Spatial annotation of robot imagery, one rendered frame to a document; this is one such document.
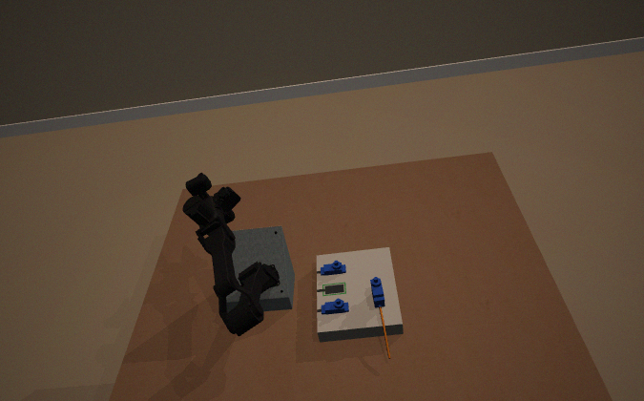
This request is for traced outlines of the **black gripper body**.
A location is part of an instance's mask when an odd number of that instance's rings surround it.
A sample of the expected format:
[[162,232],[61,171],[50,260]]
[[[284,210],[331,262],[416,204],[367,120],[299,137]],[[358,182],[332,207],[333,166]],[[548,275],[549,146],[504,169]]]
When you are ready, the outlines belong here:
[[210,190],[211,187],[211,181],[209,181],[209,179],[204,174],[186,181],[186,189],[192,196],[199,195],[209,206],[214,209],[214,211],[219,211],[224,215],[225,223],[232,222],[235,218],[235,213],[231,209],[228,212],[229,216],[226,216],[223,209],[221,210],[221,207],[218,204],[214,203],[212,199],[213,196],[209,196],[206,192]]

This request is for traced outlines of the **beige flat deck plate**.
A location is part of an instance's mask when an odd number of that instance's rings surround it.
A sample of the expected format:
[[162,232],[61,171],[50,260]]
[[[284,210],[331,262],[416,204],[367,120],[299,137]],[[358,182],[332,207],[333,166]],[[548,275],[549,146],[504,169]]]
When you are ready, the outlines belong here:
[[387,335],[404,334],[389,247],[317,255],[317,330],[320,342],[384,336],[371,282],[381,279]]

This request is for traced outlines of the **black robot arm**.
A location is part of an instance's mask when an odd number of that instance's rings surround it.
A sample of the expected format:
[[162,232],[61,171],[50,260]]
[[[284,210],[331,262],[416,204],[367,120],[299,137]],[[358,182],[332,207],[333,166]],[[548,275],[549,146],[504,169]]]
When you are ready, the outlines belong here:
[[[230,187],[221,187],[213,196],[215,204],[226,216],[240,201],[240,196]],[[235,235],[225,223],[224,215],[209,206],[201,197],[193,196],[183,205],[183,212],[199,225],[198,240],[212,255],[219,315],[232,334],[242,335],[263,321],[260,294],[270,287],[280,285],[275,266],[255,262],[236,279],[232,253],[236,247]],[[205,239],[203,236],[208,235]],[[240,283],[240,284],[239,284]],[[278,284],[279,283],[279,284]],[[241,286],[240,286],[241,285]],[[227,313],[226,296],[235,290],[241,292],[239,303]]]

